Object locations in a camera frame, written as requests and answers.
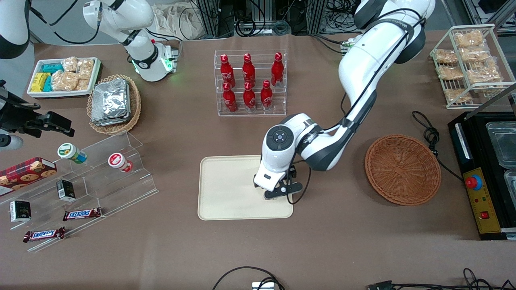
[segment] snickers wrapper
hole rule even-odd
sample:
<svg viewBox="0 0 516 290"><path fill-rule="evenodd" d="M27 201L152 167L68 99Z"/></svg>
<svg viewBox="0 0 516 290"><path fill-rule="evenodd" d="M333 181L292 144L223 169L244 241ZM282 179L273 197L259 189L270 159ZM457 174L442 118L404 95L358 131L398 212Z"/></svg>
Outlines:
<svg viewBox="0 0 516 290"><path fill-rule="evenodd" d="M102 212L100 207L93 208L91 210L64 212L63 221L67 221L69 219L95 218L100 217L101 215Z"/></svg>
<svg viewBox="0 0 516 290"><path fill-rule="evenodd" d="M65 236L65 228L62 227L57 230L50 230L50 231L41 231L41 232L31 232L28 231L25 234L25 237L23 237L23 242L27 243L29 241L36 241L41 239L48 239L48 238L64 238Z"/></svg>

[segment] red aluminum bottle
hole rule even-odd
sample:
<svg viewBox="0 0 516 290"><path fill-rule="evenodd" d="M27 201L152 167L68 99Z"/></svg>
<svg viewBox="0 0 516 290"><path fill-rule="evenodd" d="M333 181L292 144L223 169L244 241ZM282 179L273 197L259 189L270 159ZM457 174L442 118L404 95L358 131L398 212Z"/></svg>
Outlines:
<svg viewBox="0 0 516 290"><path fill-rule="evenodd" d="M251 88L254 88L254 79L256 74L254 72L254 65L251 62L251 55L248 53L244 54L244 65L242 66L242 72L244 74L244 82L250 83Z"/></svg>
<svg viewBox="0 0 516 290"><path fill-rule="evenodd" d="M224 89L224 93L222 97L224 98L224 103L230 112L236 112L238 107L236 105L235 93L231 90L230 84L224 83L222 85Z"/></svg>
<svg viewBox="0 0 516 290"><path fill-rule="evenodd" d="M244 84L244 104L246 106L247 112L254 112L256 111L256 102L255 102L255 95L253 92L253 87L250 83Z"/></svg>
<svg viewBox="0 0 516 290"><path fill-rule="evenodd" d="M270 82L272 83L272 86L275 87L280 86L283 82L283 70L285 67L283 66L282 62L282 55L279 52L276 52L274 55L274 63L272 64L272 77L270 79Z"/></svg>
<svg viewBox="0 0 516 290"><path fill-rule="evenodd" d="M270 111L272 109L272 89L270 88L270 82L268 80L263 81L260 97L262 99L263 110Z"/></svg>
<svg viewBox="0 0 516 290"><path fill-rule="evenodd" d="M230 84L231 88L235 87L235 74L233 73L233 67L228 61L228 56L223 54L220 56L220 73L225 83Z"/></svg>

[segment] brown table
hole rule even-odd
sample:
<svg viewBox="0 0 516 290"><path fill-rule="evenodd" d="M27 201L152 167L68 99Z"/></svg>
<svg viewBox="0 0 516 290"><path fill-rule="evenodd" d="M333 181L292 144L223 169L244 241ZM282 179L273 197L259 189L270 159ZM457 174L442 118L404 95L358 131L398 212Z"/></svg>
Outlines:
<svg viewBox="0 0 516 290"><path fill-rule="evenodd" d="M457 284L464 267L493 284L516 279L516 243L478 241L464 186L446 171L437 195L416 207L384 200L364 172L365 152L375 139L401 133L423 140L423 129L410 116L415 109L441 132L441 160L458 172L446 124L461 111L445 108L428 59L442 35L429 33L416 59L389 69L375 106L340 162L329 172L313 172L290 218L234 221L198 218L199 163L206 156L259 154L265 132L281 118L217 116L214 50L288 44L287 113L307 113L322 127L342 117L338 54L310 37L185 42L178 72L147 83L126 62L121 45L36 45L36 59L95 56L104 64L102 76L118 73L135 80L143 109L132 133L144 143L142 160L160 192L35 254L25 252L27 245L9 230L2 213L1 288L211 289L224 272L242 265L273 272L288 289L363 289L389 279ZM46 132L39 140L26 137L22 149L0 154L2 165L36 155L57 159L63 142L86 147L106 137L88 126L86 99L38 103L73 120L75 137ZM298 171L304 182L306 167ZM263 277L242 270L220 288L249 289Z"/></svg>

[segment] cookie box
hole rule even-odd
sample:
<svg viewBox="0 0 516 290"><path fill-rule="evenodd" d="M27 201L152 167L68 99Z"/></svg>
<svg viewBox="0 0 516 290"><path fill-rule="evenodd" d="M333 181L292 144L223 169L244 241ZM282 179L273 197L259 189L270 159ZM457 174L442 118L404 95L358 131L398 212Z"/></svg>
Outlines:
<svg viewBox="0 0 516 290"><path fill-rule="evenodd" d="M55 163L34 157L0 171L0 196L56 174Z"/></svg>

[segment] red emergency stop button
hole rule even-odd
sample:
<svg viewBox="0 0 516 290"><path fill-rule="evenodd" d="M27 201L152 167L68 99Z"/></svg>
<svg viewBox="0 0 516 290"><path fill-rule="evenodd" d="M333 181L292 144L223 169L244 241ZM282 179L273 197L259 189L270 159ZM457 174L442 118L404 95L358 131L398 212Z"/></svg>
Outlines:
<svg viewBox="0 0 516 290"><path fill-rule="evenodd" d="M464 182L466 183L466 187L472 190L480 190L482 188L482 179L476 174L466 178Z"/></svg>

